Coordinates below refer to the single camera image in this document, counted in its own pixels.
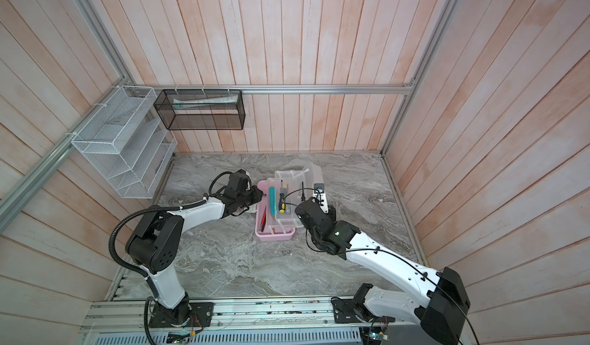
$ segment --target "black wire mesh basket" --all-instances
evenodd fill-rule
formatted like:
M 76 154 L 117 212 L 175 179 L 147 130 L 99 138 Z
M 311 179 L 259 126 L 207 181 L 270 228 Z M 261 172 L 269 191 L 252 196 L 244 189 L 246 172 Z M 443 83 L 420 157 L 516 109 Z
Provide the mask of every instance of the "black wire mesh basket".
M 240 90 L 165 89 L 154 103 L 167 129 L 243 129 Z

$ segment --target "wire mesh basket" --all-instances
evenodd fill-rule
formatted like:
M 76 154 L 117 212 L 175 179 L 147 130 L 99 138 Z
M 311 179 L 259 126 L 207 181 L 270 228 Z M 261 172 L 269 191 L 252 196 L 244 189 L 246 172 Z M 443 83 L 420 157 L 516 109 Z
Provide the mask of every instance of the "wire mesh basket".
M 243 129 L 240 90 L 165 89 L 154 104 L 167 129 Z
M 153 88 L 123 86 L 72 143 L 122 197 L 150 199 L 176 148 L 159 118 L 146 120 Z
M 153 88 L 121 86 L 76 135 L 81 153 L 119 154 L 156 100 Z

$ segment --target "robotic arm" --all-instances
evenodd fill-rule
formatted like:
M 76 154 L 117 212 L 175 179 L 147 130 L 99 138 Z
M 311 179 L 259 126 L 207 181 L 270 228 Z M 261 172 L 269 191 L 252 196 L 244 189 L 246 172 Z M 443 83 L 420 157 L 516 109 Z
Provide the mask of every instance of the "robotic arm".
M 235 215 L 240 209 L 241 214 L 262 199 L 262 192 L 251 185 L 245 171 L 223 174 L 230 175 L 228 185 L 217 193 L 206 194 L 190 208 L 156 208 L 146 212 L 125 246 L 134 263 L 145 272 L 155 297 L 152 326 L 156 318 L 161 324 L 158 327 L 182 327 L 195 310 L 172 263 L 181 234 L 199 224 Z M 419 324 L 442 344 L 458 343 L 470 303 L 455 271 L 445 268 L 441 273 L 385 248 L 356 226 L 337 221 L 335 209 L 316 197 L 300 203 L 295 213 L 320 251 L 367 267 L 403 290 L 388 291 L 363 284 L 355 297 L 347 301 L 349 315 L 343 316 L 344 321 L 370 322 L 387 316 Z

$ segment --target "pink box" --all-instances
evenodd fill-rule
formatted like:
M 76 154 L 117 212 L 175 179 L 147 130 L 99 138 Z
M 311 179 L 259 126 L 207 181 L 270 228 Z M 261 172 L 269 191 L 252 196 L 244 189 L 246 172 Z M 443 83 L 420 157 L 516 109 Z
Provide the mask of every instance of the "pink box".
M 267 180 L 259 181 L 258 188 L 262 190 L 264 194 L 267 194 L 269 192 Z M 290 240 L 293 237 L 293 234 L 295 234 L 295 226 L 284 226 L 285 232 L 283 232 L 283 228 L 270 214 L 270 210 L 267 210 L 266 213 L 266 225 L 264 226 L 264 231 L 260 231 L 260 224 L 262 223 L 262 214 L 264 214 L 264 210 L 267 209 L 268 205 L 269 198 L 265 195 L 262 198 L 262 200 L 258 203 L 258 208 L 256 210 L 256 226 L 254 229 L 256 236 L 260 239 L 260 241 Z

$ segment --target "teal tool handle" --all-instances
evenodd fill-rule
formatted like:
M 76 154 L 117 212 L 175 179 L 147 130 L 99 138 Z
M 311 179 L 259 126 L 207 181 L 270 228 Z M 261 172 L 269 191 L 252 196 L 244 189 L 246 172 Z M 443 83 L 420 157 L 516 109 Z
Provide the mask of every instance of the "teal tool handle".
M 274 216 L 274 209 L 275 209 L 275 202 L 274 202 L 274 186 L 269 188 L 269 198 L 270 198 L 270 214 Z

